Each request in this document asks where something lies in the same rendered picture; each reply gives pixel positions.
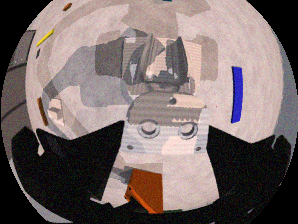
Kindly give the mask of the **blue flat bar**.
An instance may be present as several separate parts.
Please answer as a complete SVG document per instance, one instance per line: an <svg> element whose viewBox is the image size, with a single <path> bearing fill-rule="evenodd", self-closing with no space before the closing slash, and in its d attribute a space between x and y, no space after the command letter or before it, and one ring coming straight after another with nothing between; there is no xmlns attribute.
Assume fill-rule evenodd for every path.
<svg viewBox="0 0 298 224"><path fill-rule="evenodd" d="M233 112L231 112L231 121L230 123L238 123L239 119L241 119L242 113L242 93L243 93L243 77L242 77L242 69L231 67L231 71L233 71L233 88L234 88L234 96L233 96Z"/></svg>

